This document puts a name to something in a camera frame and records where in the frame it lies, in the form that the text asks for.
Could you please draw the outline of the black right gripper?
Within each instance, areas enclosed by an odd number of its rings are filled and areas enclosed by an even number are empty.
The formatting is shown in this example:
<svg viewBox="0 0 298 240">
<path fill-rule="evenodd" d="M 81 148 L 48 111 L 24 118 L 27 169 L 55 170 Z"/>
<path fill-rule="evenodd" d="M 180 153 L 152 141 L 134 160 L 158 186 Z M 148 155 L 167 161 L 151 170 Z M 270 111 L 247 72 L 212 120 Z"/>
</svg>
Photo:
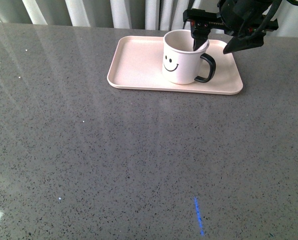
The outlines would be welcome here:
<svg viewBox="0 0 298 240">
<path fill-rule="evenodd" d="M 212 13 L 193 8 L 183 13 L 183 21 L 190 22 L 194 51 L 206 43 L 212 29 L 223 30 L 226 35 L 234 36 L 224 48 L 224 54 L 261 47 L 265 31 L 257 29 L 263 20 L 264 15 L 261 15 L 247 22 L 231 10 L 229 13 Z"/>
</svg>

